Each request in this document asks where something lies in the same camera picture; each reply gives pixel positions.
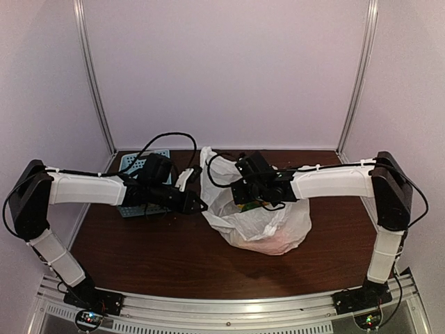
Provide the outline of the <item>white plastic bag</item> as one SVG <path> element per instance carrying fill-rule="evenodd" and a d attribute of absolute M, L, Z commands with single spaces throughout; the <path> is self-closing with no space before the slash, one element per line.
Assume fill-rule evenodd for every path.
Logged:
<path fill-rule="evenodd" d="M 227 184 L 241 175 L 234 162 L 223 157 L 212 161 L 214 156 L 209 146 L 200 151 L 200 197 L 208 205 L 202 215 L 210 227 L 230 246 L 265 255 L 283 255 L 299 247 L 312 228 L 309 201 L 291 202 L 274 212 L 270 205 L 241 212 L 231 190 L 218 188 L 210 180 Z"/>

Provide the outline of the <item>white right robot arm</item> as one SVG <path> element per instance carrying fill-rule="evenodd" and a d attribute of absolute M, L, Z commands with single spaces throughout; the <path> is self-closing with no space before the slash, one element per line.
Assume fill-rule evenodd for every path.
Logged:
<path fill-rule="evenodd" d="M 240 177 L 231 182 L 234 202 L 267 202 L 273 207 L 322 197 L 360 197 L 375 202 L 377 237 L 365 286 L 357 290 L 357 302 L 371 307 L 383 295 L 382 284 L 401 251 L 411 220 L 413 186 L 388 152 L 374 159 L 331 166 L 275 169 L 260 152 L 235 164 Z"/>

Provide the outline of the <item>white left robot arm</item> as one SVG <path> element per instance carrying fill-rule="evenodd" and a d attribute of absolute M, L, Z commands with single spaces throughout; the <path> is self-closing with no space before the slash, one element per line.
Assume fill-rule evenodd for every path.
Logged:
<path fill-rule="evenodd" d="M 51 229 L 53 210 L 82 205 L 140 207 L 157 205 L 171 212 L 196 214 L 207 210 L 200 195 L 189 189 L 202 169 L 192 166 L 169 182 L 173 162 L 151 153 L 142 167 L 114 173 L 89 173 L 51 168 L 31 161 L 6 196 L 2 216 L 11 216 L 7 228 L 27 243 L 70 288 L 85 309 L 93 309 L 100 295 L 87 283 L 87 273 Z"/>

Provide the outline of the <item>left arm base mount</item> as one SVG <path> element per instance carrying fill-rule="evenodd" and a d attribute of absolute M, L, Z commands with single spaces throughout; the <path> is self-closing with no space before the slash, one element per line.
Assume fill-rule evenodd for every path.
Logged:
<path fill-rule="evenodd" d="M 63 280 L 67 289 L 64 303 L 106 316 L 119 316 L 124 296 L 121 293 L 97 289 L 89 273 L 85 272 L 85 275 L 86 277 L 73 287 Z"/>

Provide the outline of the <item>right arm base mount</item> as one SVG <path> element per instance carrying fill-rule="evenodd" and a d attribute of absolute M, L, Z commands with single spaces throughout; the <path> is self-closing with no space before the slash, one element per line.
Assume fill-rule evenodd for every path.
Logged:
<path fill-rule="evenodd" d="M 388 283 L 375 283 L 367 278 L 363 285 L 353 289 L 343 289 L 332 295 L 338 315 L 377 308 L 383 303 L 392 301 Z"/>

